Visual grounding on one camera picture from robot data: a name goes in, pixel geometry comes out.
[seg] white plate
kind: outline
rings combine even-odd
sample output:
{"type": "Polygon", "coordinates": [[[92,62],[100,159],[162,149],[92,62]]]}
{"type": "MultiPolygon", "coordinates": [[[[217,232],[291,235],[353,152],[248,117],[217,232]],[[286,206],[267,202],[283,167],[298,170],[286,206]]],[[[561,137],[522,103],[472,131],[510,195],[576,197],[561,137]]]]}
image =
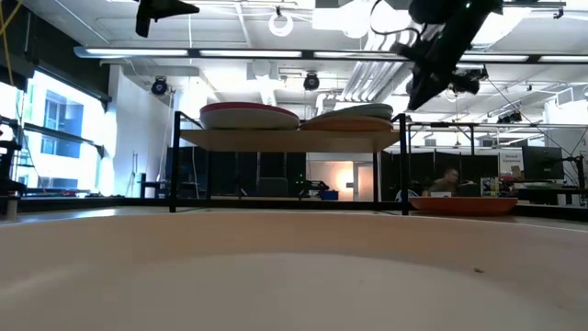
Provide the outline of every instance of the white plate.
{"type": "Polygon", "coordinates": [[[585,330],[587,243],[529,225],[327,213],[3,225],[0,329],[585,330]]]}
{"type": "Polygon", "coordinates": [[[369,104],[329,111],[315,119],[330,118],[332,116],[367,116],[383,120],[391,120],[393,109],[386,104],[369,104]]]}
{"type": "Polygon", "coordinates": [[[247,102],[207,105],[200,111],[200,122],[209,130],[296,130],[300,125],[298,116],[288,110],[247,102]]]}

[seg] orange bowl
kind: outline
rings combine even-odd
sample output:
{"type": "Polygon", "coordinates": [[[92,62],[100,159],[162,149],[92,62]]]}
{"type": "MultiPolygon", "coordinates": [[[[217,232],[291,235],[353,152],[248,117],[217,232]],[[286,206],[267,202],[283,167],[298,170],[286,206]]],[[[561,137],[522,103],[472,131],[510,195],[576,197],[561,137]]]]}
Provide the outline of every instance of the orange bowl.
{"type": "Polygon", "coordinates": [[[419,211],[430,211],[451,215],[502,215],[509,212],[517,198],[410,198],[411,204],[419,211]]]}

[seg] computer monitor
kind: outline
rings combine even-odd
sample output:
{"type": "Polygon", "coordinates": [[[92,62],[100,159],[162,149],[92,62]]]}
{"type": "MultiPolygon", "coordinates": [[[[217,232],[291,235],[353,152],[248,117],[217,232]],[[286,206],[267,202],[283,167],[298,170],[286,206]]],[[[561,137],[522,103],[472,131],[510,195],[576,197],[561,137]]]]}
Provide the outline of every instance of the computer monitor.
{"type": "Polygon", "coordinates": [[[563,179],[561,148],[523,147],[525,179],[549,180],[563,179]]]}

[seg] security camera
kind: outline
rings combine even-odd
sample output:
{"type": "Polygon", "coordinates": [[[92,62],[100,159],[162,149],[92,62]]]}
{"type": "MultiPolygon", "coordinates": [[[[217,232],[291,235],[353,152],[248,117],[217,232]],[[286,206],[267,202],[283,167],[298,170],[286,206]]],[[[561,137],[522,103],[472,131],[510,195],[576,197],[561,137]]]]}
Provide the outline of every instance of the security camera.
{"type": "Polygon", "coordinates": [[[167,89],[169,86],[167,85],[167,77],[155,77],[155,83],[151,86],[151,92],[156,96],[164,96],[167,93],[167,89]]]}
{"type": "Polygon", "coordinates": [[[321,81],[316,73],[307,73],[306,78],[304,79],[304,89],[307,91],[314,91],[315,89],[319,88],[321,81]]]}

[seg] person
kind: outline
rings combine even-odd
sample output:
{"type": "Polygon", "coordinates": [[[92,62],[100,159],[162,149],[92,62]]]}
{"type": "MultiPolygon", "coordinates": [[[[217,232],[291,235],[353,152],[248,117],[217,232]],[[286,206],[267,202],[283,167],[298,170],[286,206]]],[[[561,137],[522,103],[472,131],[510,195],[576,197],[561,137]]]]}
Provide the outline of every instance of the person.
{"type": "Polygon", "coordinates": [[[458,190],[459,172],[454,167],[448,167],[442,178],[433,183],[433,186],[427,190],[427,196],[431,192],[449,192],[454,195],[458,190]]]}

